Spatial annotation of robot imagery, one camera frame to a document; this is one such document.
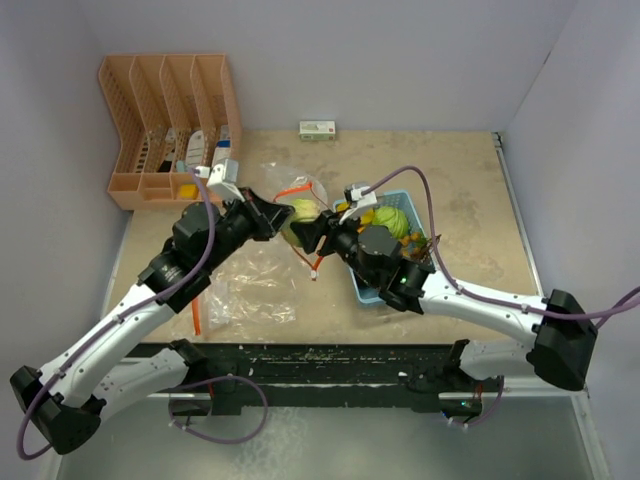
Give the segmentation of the green cabbage front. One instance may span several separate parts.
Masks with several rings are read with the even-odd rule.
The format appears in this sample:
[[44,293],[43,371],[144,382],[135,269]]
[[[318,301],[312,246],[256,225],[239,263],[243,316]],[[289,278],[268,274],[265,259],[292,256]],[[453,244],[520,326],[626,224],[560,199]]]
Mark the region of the green cabbage front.
[[293,222],[311,223],[320,215],[321,210],[315,201],[305,198],[296,198],[292,200],[291,206],[294,208],[294,214],[289,221],[289,225],[281,231],[281,234],[284,240],[291,246],[301,248],[302,243],[298,236],[293,232],[291,224]]

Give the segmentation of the green cabbage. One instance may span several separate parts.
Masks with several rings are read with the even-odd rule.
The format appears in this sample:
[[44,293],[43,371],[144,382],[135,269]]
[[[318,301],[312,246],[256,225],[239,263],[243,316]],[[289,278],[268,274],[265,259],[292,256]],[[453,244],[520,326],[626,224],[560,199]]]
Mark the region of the green cabbage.
[[374,211],[371,224],[386,227],[396,239],[401,239],[409,233],[409,221],[406,214],[392,206],[377,208]]
[[284,240],[291,246],[301,248],[302,243],[298,236],[293,232],[291,224],[293,222],[311,223],[320,215],[321,210],[315,201],[305,198],[296,198],[292,200],[291,206],[294,208],[294,214],[289,221],[289,225],[281,231],[281,234]]

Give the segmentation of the clear orange zip bag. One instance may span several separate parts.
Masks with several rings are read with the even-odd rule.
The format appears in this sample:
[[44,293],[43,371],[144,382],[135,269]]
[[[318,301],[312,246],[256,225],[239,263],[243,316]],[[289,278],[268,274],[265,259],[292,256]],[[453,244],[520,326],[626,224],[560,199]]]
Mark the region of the clear orange zip bag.
[[318,280],[322,259],[315,253],[304,252],[301,240],[290,227],[291,222],[310,223],[329,209],[328,195],[321,182],[296,167],[268,162],[261,165],[263,190],[267,198],[294,208],[294,215],[287,221],[280,234],[296,256],[309,269],[312,281]]

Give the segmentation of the green cabbage back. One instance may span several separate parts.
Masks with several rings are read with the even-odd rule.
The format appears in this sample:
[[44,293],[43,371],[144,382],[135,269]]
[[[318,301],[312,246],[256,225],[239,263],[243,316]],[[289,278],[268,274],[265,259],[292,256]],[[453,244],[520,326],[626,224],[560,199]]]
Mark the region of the green cabbage back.
[[409,221],[406,214],[392,206],[377,208],[374,211],[371,224],[386,227],[396,239],[401,239],[409,233]]

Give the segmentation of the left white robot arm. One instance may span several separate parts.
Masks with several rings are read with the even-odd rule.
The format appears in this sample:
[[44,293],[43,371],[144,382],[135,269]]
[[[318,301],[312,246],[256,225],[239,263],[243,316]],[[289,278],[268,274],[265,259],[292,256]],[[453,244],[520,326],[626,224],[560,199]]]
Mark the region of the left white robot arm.
[[162,251],[102,320],[55,359],[40,368],[23,366],[11,376],[24,413],[16,439],[21,459],[78,449],[104,421],[150,394],[194,392],[230,380],[214,376],[207,357],[186,340],[131,368],[117,368],[144,337],[196,299],[236,250],[249,240],[276,237],[294,213],[249,188],[239,189],[224,206],[220,211],[204,200],[186,207]]

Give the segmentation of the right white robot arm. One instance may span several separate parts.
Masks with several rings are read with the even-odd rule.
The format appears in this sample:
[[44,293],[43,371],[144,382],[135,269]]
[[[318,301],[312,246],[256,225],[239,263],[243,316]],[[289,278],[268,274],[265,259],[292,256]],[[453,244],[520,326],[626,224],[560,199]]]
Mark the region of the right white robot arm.
[[581,310],[572,295],[554,291],[544,299],[448,279],[431,262],[404,256],[386,227],[362,228],[331,211],[312,222],[294,221],[291,229],[305,252],[338,255],[394,310],[456,318],[507,336],[495,344],[459,342],[459,354],[444,369],[452,389],[467,391],[479,380],[518,372],[568,391],[584,388],[598,331],[589,320],[571,319]]

